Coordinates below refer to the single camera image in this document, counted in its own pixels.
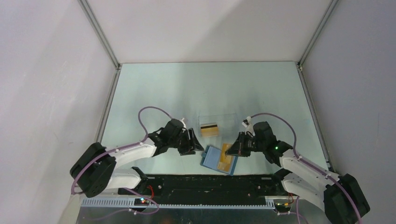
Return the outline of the blue card holder wallet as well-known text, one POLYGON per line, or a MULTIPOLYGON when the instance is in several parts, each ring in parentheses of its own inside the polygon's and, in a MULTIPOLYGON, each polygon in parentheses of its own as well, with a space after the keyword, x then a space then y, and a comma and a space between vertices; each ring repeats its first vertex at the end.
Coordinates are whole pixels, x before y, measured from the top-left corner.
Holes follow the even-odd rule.
POLYGON ((214 170, 214 171, 226 174, 226 175, 233 176, 238 157, 233 156, 234 160, 233 160, 231 170, 229 172, 224 172, 224 171, 220 171, 217 169, 217 166, 219 163, 219 158, 220 158, 220 153, 221 153, 221 149, 211 146, 211 145, 208 145, 206 147, 205 151, 201 155, 202 159, 201 159, 200 165, 205 168, 209 168, 211 170, 214 170))

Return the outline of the clear acrylic box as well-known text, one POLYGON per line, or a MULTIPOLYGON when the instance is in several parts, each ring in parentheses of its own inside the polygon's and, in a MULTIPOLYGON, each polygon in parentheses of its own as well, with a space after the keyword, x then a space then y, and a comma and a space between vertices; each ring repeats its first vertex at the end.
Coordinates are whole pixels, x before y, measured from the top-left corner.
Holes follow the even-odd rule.
POLYGON ((237 124, 237 116, 235 113, 221 115, 202 115, 198 117, 199 131, 201 125, 213 123, 216 123, 219 126, 219 135, 217 137, 232 137, 239 130, 237 124))

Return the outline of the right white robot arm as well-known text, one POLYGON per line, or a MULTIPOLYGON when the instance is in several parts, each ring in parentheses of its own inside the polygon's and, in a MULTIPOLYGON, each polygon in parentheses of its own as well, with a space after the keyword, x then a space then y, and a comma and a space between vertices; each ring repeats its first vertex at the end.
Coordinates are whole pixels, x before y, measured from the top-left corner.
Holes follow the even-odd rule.
POLYGON ((227 155, 249 157, 261 152, 280 169, 273 174, 272 190, 277 195, 286 192, 302 197, 321 209, 332 224, 361 224, 370 206, 357 179, 327 170, 302 156, 292 145, 278 140, 266 121, 252 123, 243 120, 245 131, 226 150, 227 155))

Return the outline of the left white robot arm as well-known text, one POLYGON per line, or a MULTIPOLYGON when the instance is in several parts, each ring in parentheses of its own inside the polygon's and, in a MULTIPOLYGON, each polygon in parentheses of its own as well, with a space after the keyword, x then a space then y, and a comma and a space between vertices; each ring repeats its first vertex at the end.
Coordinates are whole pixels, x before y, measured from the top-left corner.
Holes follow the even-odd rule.
POLYGON ((187 128, 183 120, 171 119, 158 130, 147 134, 144 142, 112 150, 99 142, 91 144, 70 169, 70 175, 81 193, 95 197, 107 189, 128 188, 143 194, 148 188, 145 174, 138 168, 122 169, 122 166, 144 158, 158 156, 175 148, 181 156, 203 151, 193 128, 187 128))

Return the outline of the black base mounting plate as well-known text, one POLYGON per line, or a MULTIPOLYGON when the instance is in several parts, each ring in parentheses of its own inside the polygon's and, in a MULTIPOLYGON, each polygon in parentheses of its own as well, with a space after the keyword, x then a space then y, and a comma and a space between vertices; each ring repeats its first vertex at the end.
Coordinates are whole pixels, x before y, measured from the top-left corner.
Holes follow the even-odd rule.
POLYGON ((135 190, 162 205, 249 206, 268 205, 290 194, 272 175, 148 175, 135 190))

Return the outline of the left aluminium frame rail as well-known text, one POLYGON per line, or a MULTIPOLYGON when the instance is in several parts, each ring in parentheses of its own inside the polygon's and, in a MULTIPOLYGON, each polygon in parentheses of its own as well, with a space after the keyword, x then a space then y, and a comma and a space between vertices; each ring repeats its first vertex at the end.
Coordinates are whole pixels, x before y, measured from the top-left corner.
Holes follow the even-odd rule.
POLYGON ((98 124, 98 128, 94 137, 95 142, 101 142, 103 139, 104 131, 106 128, 106 122, 108 120, 109 111, 111 108, 111 103, 114 98, 114 93, 116 89, 117 82, 120 76, 120 70, 122 65, 118 60, 113 47, 111 46, 105 31, 103 30, 97 15, 95 14, 92 4, 88 0, 80 0, 78 2, 84 14, 86 15, 87 20, 89 21, 99 43, 102 46, 105 54, 107 55, 110 63, 111 63, 111 74, 110 77, 107 78, 108 84, 105 87, 102 87, 99 90, 98 95, 101 96, 101 116, 98 124))

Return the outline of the aluminium frame rail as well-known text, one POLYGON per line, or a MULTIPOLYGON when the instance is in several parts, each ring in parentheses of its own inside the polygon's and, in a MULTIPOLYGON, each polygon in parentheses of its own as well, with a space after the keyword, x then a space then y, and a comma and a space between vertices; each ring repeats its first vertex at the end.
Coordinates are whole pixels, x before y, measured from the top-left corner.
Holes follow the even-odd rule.
POLYGON ((325 161, 327 168, 330 169, 330 171, 334 170, 333 163, 331 161, 331 157, 329 155, 329 150, 327 148, 324 135, 322 132, 322 129, 320 127, 319 119, 316 113, 315 105, 313 102, 313 99, 311 97, 311 93, 309 91, 309 86, 307 84, 306 77, 304 75, 304 67, 307 59, 310 56, 310 53, 315 47, 315 44, 317 43, 318 39, 320 38, 322 32, 325 30, 329 20, 331 19, 332 15, 334 14, 338 4, 340 3, 340 0, 331 0, 330 3, 328 4, 325 13, 323 14, 322 18, 320 19, 319 24, 315 28, 315 31, 313 32, 308 44, 306 45, 300 59, 296 62, 296 68, 299 74, 299 78, 304 90, 304 95, 311 113, 311 118, 313 119, 313 124, 315 126, 316 133, 318 135, 318 139, 321 145, 321 149, 323 151, 325 161))
POLYGON ((117 82, 120 76, 120 70, 122 65, 118 60, 113 47, 111 46, 105 31, 103 30, 97 15, 95 14, 92 4, 88 0, 80 0, 78 2, 84 14, 86 15, 87 20, 89 21, 99 43, 102 46, 105 54, 107 55, 110 63, 111 63, 111 74, 110 77, 107 78, 108 84, 105 87, 102 87, 99 90, 98 95, 101 96, 101 116, 98 124, 98 128, 94 137, 95 142, 101 142, 103 139, 104 131, 106 128, 106 122, 108 120, 109 111, 111 108, 111 103, 114 98, 114 93, 116 89, 117 82))

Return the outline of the right aluminium frame rail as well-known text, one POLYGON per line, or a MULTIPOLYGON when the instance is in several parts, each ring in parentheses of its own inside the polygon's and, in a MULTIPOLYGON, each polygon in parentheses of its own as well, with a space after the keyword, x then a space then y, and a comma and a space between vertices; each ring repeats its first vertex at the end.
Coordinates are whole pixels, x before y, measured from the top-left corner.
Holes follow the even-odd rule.
POLYGON ((304 67, 307 59, 310 56, 310 53, 315 47, 315 44, 317 43, 318 39, 320 38, 322 32, 325 30, 329 20, 331 19, 332 15, 334 14, 338 4, 340 3, 340 0, 331 0, 330 3, 328 4, 325 13, 323 14, 322 18, 320 19, 319 24, 315 28, 315 31, 313 32, 308 44, 306 45, 300 59, 296 62, 296 68, 299 74, 299 78, 304 90, 304 95, 311 113, 311 118, 313 119, 313 124, 315 126, 316 133, 318 135, 318 139, 321 145, 321 149, 323 151, 325 161, 327 168, 330 169, 330 171, 334 170, 333 163, 331 161, 331 157, 329 155, 329 150, 327 148, 324 135, 322 132, 322 129, 320 127, 319 119, 316 113, 315 105, 313 102, 313 99, 311 97, 311 93, 309 91, 309 86, 307 84, 306 77, 304 75, 304 67))

